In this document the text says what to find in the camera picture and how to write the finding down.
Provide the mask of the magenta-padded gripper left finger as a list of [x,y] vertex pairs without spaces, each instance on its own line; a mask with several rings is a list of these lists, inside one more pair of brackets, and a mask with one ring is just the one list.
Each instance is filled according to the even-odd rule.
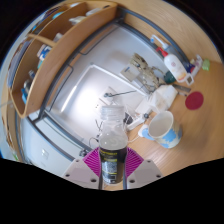
[[99,149],[90,151],[82,159],[75,159],[62,177],[84,188],[101,189],[103,180]]

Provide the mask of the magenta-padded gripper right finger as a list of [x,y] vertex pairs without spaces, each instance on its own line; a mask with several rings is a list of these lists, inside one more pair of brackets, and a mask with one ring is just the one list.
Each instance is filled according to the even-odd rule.
[[124,190],[143,187],[162,177],[162,173],[152,160],[144,160],[136,151],[127,148],[123,174]]

